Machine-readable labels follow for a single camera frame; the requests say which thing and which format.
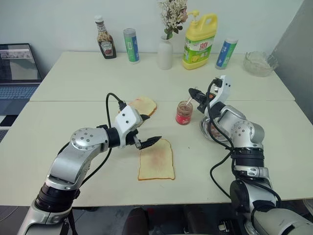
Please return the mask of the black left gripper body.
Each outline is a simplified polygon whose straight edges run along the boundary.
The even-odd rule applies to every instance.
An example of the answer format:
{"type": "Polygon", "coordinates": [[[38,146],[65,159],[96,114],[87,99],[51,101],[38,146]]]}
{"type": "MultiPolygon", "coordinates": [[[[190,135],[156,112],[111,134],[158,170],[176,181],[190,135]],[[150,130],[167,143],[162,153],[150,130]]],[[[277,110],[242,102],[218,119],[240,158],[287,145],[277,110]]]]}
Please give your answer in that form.
{"type": "Polygon", "coordinates": [[[126,145],[135,145],[137,149],[141,149],[142,145],[140,140],[137,138],[138,130],[135,129],[130,131],[125,138],[126,145]]]}

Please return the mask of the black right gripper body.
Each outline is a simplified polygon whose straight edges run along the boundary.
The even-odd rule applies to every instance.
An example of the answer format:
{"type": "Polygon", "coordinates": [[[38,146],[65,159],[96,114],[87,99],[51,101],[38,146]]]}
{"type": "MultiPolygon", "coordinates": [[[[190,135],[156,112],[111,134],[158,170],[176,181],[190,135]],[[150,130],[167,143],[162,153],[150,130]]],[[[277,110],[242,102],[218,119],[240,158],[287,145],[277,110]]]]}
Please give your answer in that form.
{"type": "Polygon", "coordinates": [[[197,109],[204,114],[205,109],[207,108],[207,100],[211,99],[211,94],[209,94],[209,96],[207,96],[205,94],[205,97],[203,97],[203,104],[199,104],[199,106],[197,107],[197,109]]]}

